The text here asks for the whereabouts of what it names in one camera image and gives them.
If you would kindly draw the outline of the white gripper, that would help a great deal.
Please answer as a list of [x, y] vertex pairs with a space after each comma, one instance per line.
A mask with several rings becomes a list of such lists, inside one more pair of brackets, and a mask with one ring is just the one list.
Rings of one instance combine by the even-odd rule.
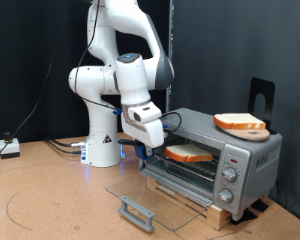
[[162, 122], [157, 119], [147, 123], [129, 124], [124, 116], [121, 116], [123, 131], [134, 139], [152, 148], [164, 143], [164, 132]]

